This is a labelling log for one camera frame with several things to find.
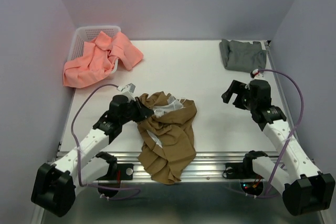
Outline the grey pleated skirt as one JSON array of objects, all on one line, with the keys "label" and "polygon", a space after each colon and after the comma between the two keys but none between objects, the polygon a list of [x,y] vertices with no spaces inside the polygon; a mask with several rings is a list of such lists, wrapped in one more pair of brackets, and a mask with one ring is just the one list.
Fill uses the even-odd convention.
[{"label": "grey pleated skirt", "polygon": [[240,42],[222,39],[219,43],[222,63],[226,70],[250,73],[255,69],[265,69],[267,52],[261,42]]}]

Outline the tan brown skirt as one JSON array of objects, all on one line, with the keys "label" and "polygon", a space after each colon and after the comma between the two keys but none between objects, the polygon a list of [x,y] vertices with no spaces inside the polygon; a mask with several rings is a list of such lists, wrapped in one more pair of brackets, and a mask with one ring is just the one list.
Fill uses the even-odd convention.
[{"label": "tan brown skirt", "polygon": [[[177,99],[163,91],[149,95],[142,94],[140,101],[154,111],[145,121],[138,123],[143,145],[138,156],[139,162],[162,157],[168,162],[193,161],[196,156],[192,123],[197,114],[193,100]],[[163,179],[151,179],[162,183]],[[173,179],[173,185],[181,179]]]}]

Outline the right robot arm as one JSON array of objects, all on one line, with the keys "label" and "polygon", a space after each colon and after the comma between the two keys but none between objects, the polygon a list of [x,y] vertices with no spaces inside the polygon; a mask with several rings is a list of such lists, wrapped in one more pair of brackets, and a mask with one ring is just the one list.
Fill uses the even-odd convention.
[{"label": "right robot arm", "polygon": [[293,216],[329,209],[335,180],[309,159],[291,135],[285,114],[280,107],[271,104],[269,83],[261,79],[248,84],[234,80],[222,94],[223,102],[228,103],[233,94],[237,95],[233,105],[251,113],[253,121],[275,147],[285,169],[273,163],[265,152],[250,151],[241,163],[227,164],[227,178],[261,176],[281,194],[286,209]]}]

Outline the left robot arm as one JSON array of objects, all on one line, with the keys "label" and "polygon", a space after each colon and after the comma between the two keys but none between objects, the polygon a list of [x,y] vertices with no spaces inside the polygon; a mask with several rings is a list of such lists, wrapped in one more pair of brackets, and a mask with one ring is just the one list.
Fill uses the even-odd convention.
[{"label": "left robot arm", "polygon": [[76,196],[86,187],[103,191],[112,198],[120,187],[101,187],[96,180],[110,179],[118,174],[117,158],[103,151],[130,121],[142,122],[154,114],[138,97],[125,95],[112,98],[109,108],[93,125],[88,135],[76,140],[76,147],[52,164],[44,163],[37,170],[31,202],[62,217],[72,207]]}]

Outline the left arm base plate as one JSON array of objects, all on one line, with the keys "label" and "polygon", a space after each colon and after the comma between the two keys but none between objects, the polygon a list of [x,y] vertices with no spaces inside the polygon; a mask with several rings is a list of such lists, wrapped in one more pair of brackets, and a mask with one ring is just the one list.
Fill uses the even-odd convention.
[{"label": "left arm base plate", "polygon": [[109,165],[107,173],[99,180],[132,180],[134,165],[131,163]]}]

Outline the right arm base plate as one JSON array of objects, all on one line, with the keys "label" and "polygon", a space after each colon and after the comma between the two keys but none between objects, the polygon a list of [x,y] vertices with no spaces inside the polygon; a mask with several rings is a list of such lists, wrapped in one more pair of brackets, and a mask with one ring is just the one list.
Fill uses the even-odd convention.
[{"label": "right arm base plate", "polygon": [[245,173],[243,163],[225,163],[225,169],[222,176],[226,179],[246,179],[248,175]]}]

